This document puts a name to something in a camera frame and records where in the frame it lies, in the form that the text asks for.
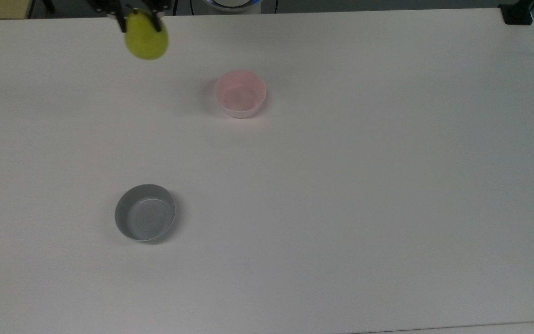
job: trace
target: white table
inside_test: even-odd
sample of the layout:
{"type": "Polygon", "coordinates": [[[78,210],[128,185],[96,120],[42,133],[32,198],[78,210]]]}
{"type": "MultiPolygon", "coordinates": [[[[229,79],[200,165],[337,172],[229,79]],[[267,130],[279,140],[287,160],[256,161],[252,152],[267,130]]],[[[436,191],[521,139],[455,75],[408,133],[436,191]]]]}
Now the white table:
{"type": "Polygon", "coordinates": [[[534,321],[534,25],[498,9],[0,21],[0,334],[534,321]],[[263,76],[255,118],[218,76],[263,76]],[[163,243],[113,211],[178,201],[163,243]]]}

